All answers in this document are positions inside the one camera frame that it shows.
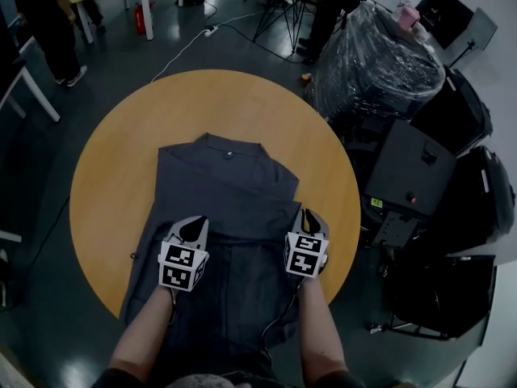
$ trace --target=pink object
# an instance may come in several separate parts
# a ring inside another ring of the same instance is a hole
[[[419,20],[420,13],[417,9],[411,6],[403,6],[397,23],[402,29],[409,31]]]

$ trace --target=white wall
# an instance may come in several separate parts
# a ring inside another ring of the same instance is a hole
[[[481,7],[499,26],[485,52],[469,55],[457,67],[491,111],[494,135],[486,144],[498,154],[517,188],[517,0],[461,1],[472,10]],[[517,227],[497,243],[476,252],[496,254],[497,264],[516,260]],[[485,343],[467,361],[458,386],[517,386],[516,327],[517,262],[513,262],[499,266]]]
[[[492,315],[485,342],[467,360],[458,386],[515,388],[517,386],[517,262],[498,267]]]

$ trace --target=white cable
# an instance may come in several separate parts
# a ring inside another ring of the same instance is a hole
[[[158,76],[160,76],[163,72],[165,72],[165,71],[166,71],[166,69],[169,67],[169,65],[170,65],[173,61],[175,61],[176,59],[178,59],[178,57],[180,57],[180,56],[181,56],[181,54],[182,54],[186,49],[188,49],[188,47],[189,47],[191,44],[193,44],[193,43],[194,43],[194,41],[195,41],[198,37],[200,37],[200,36],[201,36],[201,34],[202,34],[203,32],[208,32],[208,31],[209,31],[209,29],[203,29],[201,32],[199,32],[199,33],[198,33],[198,35],[197,35],[194,39],[192,39],[192,40],[191,40],[191,43],[189,43],[187,46],[185,46],[184,48],[182,48],[182,49],[179,51],[179,53],[176,55],[176,57],[175,57],[174,59],[172,59],[169,63],[167,63],[167,65],[163,68],[162,72],[160,72],[159,74],[157,74],[157,75],[153,78],[153,80],[151,81],[151,83],[153,83],[153,82],[156,80],[156,78],[157,78]]]
[[[217,26],[222,26],[223,24],[227,24],[227,23],[229,23],[229,22],[233,22],[234,20],[244,19],[245,17],[251,17],[251,16],[256,16],[256,15],[261,15],[263,12],[264,12],[264,10],[262,10],[262,11],[257,11],[256,13],[251,13],[251,15],[244,15],[244,16],[241,16],[241,17],[235,17],[235,18],[233,18],[233,19],[226,20],[224,23],[219,23],[219,24],[217,24]]]

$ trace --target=round wooden table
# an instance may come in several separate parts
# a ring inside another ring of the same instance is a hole
[[[206,132],[262,144],[300,180],[295,200],[330,228],[329,263],[321,275],[330,302],[347,278],[359,239],[359,193],[347,154],[302,99],[273,82],[228,70],[186,72],[142,87],[86,143],[72,183],[70,225],[97,296],[118,317],[130,255],[153,203],[158,148]]]

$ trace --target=black bag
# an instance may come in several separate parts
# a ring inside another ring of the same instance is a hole
[[[494,257],[406,259],[389,270],[389,296],[395,316],[440,332],[445,339],[463,335],[490,310]]]
[[[515,194],[499,157],[484,146],[458,158],[429,228],[411,244],[449,254],[496,241],[514,224]]]
[[[446,68],[442,90],[413,118],[411,124],[455,156],[492,134],[490,111],[458,70]]]

